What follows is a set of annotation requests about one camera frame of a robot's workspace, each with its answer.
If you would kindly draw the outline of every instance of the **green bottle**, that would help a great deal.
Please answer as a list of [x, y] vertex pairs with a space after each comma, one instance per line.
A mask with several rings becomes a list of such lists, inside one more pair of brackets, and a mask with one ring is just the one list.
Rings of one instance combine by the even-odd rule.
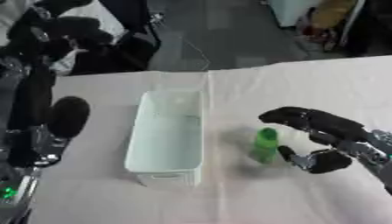
[[261, 129], [257, 132], [254, 149], [250, 152], [250, 156], [262, 164], [269, 164], [277, 153], [278, 144], [276, 130]]

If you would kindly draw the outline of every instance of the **white tablecloth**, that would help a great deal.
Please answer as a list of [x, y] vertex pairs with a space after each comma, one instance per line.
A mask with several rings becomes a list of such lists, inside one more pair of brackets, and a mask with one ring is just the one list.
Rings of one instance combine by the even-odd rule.
[[[392, 130], [392, 57], [285, 63], [209, 73], [124, 73], [60, 78], [56, 98], [78, 95], [90, 120], [64, 160], [47, 169], [31, 224], [392, 223], [392, 198], [360, 164], [311, 175], [284, 163], [247, 157], [257, 116], [269, 109], [322, 109]], [[199, 187], [157, 191], [123, 168], [143, 92], [202, 88], [206, 97], [205, 164]], [[301, 153], [320, 149], [306, 134], [272, 125]]]

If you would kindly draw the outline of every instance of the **floor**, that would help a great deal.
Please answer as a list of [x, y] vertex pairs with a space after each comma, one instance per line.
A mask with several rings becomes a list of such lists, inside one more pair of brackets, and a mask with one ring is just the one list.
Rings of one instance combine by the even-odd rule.
[[308, 51], [258, 0], [150, 0], [163, 46], [150, 70], [202, 71], [339, 57]]

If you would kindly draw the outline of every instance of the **robotic hand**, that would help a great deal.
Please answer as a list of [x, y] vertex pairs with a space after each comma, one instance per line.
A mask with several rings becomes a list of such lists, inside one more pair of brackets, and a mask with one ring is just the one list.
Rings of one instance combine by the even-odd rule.
[[56, 76], [50, 65], [75, 48], [106, 45], [112, 36], [88, 17], [58, 17], [91, 0], [35, 3], [0, 48], [0, 78], [16, 78], [5, 137], [0, 140], [0, 223], [26, 223], [42, 168], [56, 165], [89, 116], [78, 97], [52, 105]]
[[378, 129], [369, 132], [358, 122], [307, 108], [278, 108], [259, 119], [305, 131], [314, 143], [331, 147], [300, 157], [291, 148], [280, 146], [278, 150], [287, 162], [310, 173], [325, 173], [347, 168], [356, 158], [392, 194], [392, 133]]
[[50, 65], [75, 48], [89, 49], [111, 43], [113, 37], [100, 30], [99, 20], [91, 17], [59, 17], [92, 0], [45, 0], [35, 3], [10, 28], [10, 42], [0, 49], [0, 65], [24, 71], [41, 58]]

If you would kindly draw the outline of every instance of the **plastic basket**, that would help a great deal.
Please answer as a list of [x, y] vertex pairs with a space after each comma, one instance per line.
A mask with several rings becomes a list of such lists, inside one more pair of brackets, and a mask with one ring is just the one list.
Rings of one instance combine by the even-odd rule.
[[200, 92], [162, 90], [143, 95], [125, 168], [145, 186], [196, 186], [201, 181]]

